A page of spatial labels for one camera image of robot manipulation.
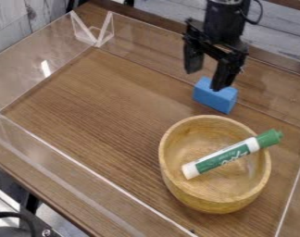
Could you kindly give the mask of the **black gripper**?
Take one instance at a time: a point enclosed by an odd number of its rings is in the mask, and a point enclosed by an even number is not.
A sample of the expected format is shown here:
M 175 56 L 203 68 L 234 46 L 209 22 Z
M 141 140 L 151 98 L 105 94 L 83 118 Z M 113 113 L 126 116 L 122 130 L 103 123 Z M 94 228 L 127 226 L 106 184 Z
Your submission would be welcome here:
M 202 69 L 205 55 L 217 61 L 209 88 L 219 92 L 241 73 L 248 46 L 241 41 L 252 0 L 207 0 L 205 20 L 186 19 L 183 65 L 187 74 Z

